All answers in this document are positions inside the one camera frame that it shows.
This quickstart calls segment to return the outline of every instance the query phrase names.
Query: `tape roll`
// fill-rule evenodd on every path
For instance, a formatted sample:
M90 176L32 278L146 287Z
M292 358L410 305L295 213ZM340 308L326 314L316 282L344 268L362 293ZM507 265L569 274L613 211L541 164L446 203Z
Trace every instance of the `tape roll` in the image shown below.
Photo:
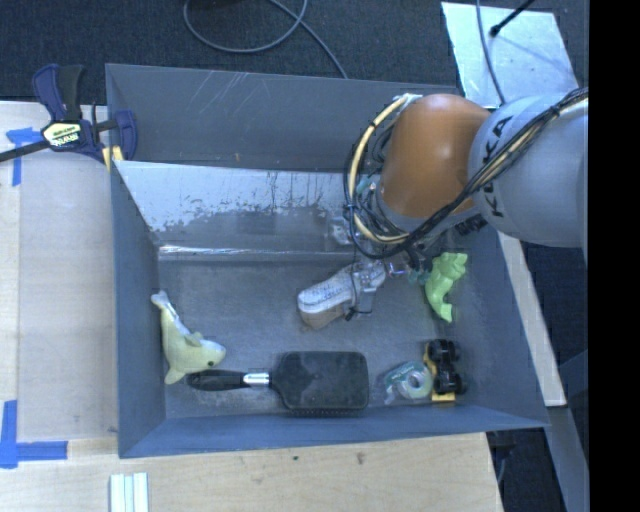
M411 370L404 378L396 382L398 392L410 400L426 398L431 393L433 387L433 378L431 372L425 366L424 370Z

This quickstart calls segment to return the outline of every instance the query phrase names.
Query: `brush handle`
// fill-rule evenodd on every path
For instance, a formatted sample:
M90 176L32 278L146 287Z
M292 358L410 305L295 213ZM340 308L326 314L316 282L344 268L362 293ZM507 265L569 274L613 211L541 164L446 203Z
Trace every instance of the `brush handle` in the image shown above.
M269 374L244 373L231 370L205 370L192 373L187 384L201 391L227 391L231 389L265 387L270 382Z

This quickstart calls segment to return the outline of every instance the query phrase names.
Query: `gray bin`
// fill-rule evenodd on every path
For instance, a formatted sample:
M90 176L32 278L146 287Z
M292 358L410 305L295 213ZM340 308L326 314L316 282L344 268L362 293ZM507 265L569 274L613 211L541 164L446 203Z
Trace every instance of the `gray bin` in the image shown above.
M296 309L299 291L353 257L326 233L340 214L341 173L361 131L397 94L454 89L123 65L108 66L107 79L109 108L132 109L140 137L135 161L111 174L121 457L548 423L501 245L488 226L450 233L432 249L469 255L447 296L451 324L404 278L385 281L367 318L314 331ZM159 289L189 328L227 348L221 369L269 370L290 350L362 352L369 406L356 417L299 418L268 389L165 386L159 312L150 301ZM421 359L437 337L460 344L467 393L455 403L385 405L384 374Z

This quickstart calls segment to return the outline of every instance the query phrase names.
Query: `black carpet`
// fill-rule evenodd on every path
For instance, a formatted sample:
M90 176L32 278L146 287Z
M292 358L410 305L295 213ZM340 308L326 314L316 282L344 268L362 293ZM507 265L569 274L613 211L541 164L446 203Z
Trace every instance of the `black carpet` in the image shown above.
M268 0L193 0L191 22L230 47L262 46L293 19ZM283 0L299 12L303 0ZM516 8L517 0L483 6ZM539 0L553 12L578 84L589 85L589 0ZM49 63L82 64L79 100L106 104L105 63L207 68L340 77L337 66L299 26L281 45L258 54L230 54L198 41L183 21L183 0L0 0L0 99L33 100L31 78ZM441 3L432 0L310 1L304 21L352 79L458 85ZM523 244L558 363L587 348L586 268L579 249ZM572 402L588 457L588 397ZM516 431L502 490L507 512L564 510L544 433Z

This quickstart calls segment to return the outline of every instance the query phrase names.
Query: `black brush head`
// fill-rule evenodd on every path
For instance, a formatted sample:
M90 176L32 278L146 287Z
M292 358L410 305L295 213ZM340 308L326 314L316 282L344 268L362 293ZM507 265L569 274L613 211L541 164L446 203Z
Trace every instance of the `black brush head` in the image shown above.
M296 414L352 414L369 403L369 370L359 352L289 352L271 374L271 387Z

